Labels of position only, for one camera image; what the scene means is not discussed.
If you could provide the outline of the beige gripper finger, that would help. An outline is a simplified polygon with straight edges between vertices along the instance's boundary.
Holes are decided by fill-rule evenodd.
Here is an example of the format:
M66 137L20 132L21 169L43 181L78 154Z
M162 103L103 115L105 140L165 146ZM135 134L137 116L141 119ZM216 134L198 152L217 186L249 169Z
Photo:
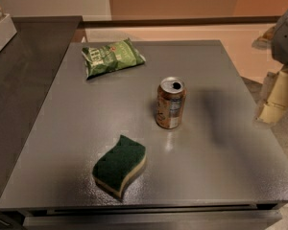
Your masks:
M268 29L264 34L259 36L253 43L253 48L256 49L269 49L271 47L271 42L274 37L275 26Z
M263 81L255 120L259 124L275 125L288 109L288 65L277 73L269 72Z

